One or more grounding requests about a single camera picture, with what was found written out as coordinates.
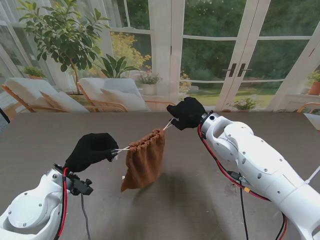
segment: tabletop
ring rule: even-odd
[[[277,149],[307,179],[319,165],[320,135],[303,114],[222,113],[248,124],[255,135]],[[166,112],[21,113],[0,134],[0,213],[20,193],[35,188],[54,163],[64,164],[81,136],[109,133],[120,148],[163,128]],[[84,197],[92,240],[244,240],[240,192],[219,171],[196,129],[165,130],[163,173],[153,184],[121,193],[126,153],[102,161],[78,175],[92,180]],[[236,170],[232,163],[225,168]],[[311,186],[320,191],[320,177]],[[271,202],[244,193],[249,239],[270,240],[282,216]],[[68,198],[61,240],[88,239],[80,196]],[[298,240],[289,223],[285,239]]]

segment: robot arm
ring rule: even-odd
[[[62,168],[54,168],[44,174],[39,185],[18,195],[0,216],[0,239],[51,240],[54,238],[62,213]],[[66,178],[67,192],[73,195],[89,195],[93,189],[91,181],[81,181],[70,173]],[[24,234],[23,229],[32,232],[44,227],[36,234]]]
[[[314,232],[320,225],[320,194],[279,152],[248,125],[216,113],[204,119],[201,132],[218,156],[235,162],[242,178],[292,221],[303,240],[320,240],[320,232]]]

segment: white cushion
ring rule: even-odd
[[[41,92],[44,99],[54,108],[66,110],[68,112],[88,113],[89,111],[76,100],[65,94],[63,91],[55,94]]]
[[[310,113],[305,113],[304,115],[308,118],[312,125],[320,131],[320,116]]]
[[[131,78],[82,78],[79,83],[91,100],[112,102],[101,89],[135,94],[143,100],[135,81]]]
[[[119,103],[126,107],[128,111],[147,111],[145,101],[134,93],[126,93],[117,90],[100,89],[110,102]]]
[[[9,78],[5,85],[30,106],[52,107],[41,95],[57,94],[58,92],[45,80],[29,78]],[[45,109],[34,109],[36,112],[52,112]]]

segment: brown towel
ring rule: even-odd
[[[154,182],[162,171],[162,157],[165,148],[165,131],[155,129],[139,141],[131,143],[125,164],[128,167],[121,186],[126,189],[140,189]]]

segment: plant pot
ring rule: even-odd
[[[143,95],[156,95],[157,86],[155,84],[142,84]]]
[[[31,78],[31,79],[41,79],[41,80],[43,80],[43,78],[42,78],[41,76],[31,76],[31,75],[29,75],[29,78]]]
[[[320,94],[320,81],[315,81],[309,92],[308,92],[309,95],[319,95]]]
[[[302,88],[302,90],[301,90],[301,94],[308,94],[308,92],[310,91],[310,87],[304,87],[304,88]]]

